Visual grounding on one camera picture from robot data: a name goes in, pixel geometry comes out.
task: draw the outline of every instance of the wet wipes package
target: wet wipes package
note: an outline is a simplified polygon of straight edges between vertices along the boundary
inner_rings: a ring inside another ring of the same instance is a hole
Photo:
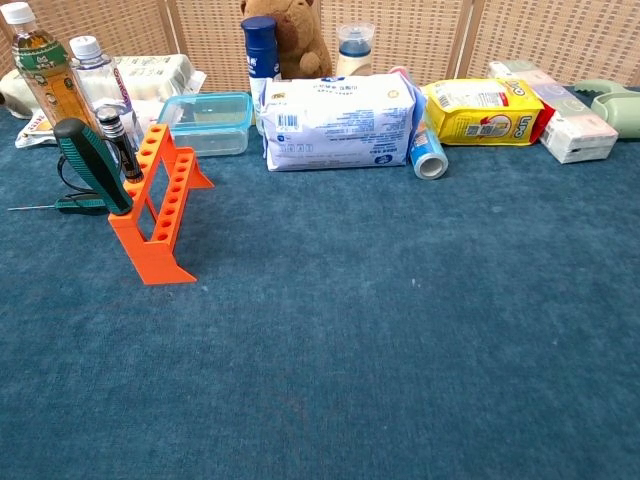
[[[262,95],[271,171],[404,165],[425,98],[400,74],[268,80]]]

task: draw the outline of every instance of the woven folding screen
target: woven folding screen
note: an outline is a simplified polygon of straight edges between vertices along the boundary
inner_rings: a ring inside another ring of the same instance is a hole
[[[492,60],[520,58],[565,84],[632,83],[640,66],[640,0],[485,0],[467,76],[484,76]]]
[[[173,3],[184,36],[184,53],[198,70],[207,74],[202,90],[248,91],[240,0],[173,0]]]
[[[111,55],[176,53],[163,1],[29,0],[28,3],[38,25],[67,49],[70,38],[93,35]]]
[[[407,66],[417,83],[446,77],[463,0],[322,0],[322,29],[334,67],[336,28],[366,21],[376,26],[374,72]]]

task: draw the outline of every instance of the green label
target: green label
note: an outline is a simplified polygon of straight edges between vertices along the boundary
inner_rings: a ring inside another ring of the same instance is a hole
[[[20,48],[15,52],[18,69],[30,74],[48,76],[60,67],[66,67],[69,56],[60,42],[42,48]]]

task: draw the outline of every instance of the screwdriver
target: screwdriver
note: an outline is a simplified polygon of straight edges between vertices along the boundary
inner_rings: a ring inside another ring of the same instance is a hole
[[[81,193],[60,198],[53,205],[36,205],[33,207],[14,207],[8,211],[44,210],[55,208],[60,213],[79,213],[82,215],[103,215],[108,212],[107,205],[97,193]]]
[[[104,141],[77,118],[65,118],[53,127],[58,146],[80,178],[99,193],[107,209],[125,215],[133,208],[133,199],[120,181],[111,153]]]

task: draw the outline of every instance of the orange plastic stand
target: orange plastic stand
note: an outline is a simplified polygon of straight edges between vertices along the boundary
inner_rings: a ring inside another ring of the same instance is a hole
[[[139,183],[124,183],[125,190],[133,198],[133,208],[126,215],[109,215],[109,223],[145,285],[195,282],[194,276],[178,266],[173,249],[189,190],[213,188],[213,183],[200,171],[192,148],[174,145],[166,125],[149,128],[137,158],[144,179]],[[169,175],[169,186],[158,213],[149,192],[160,160]],[[145,205],[156,222],[150,239],[146,239],[138,227]]]

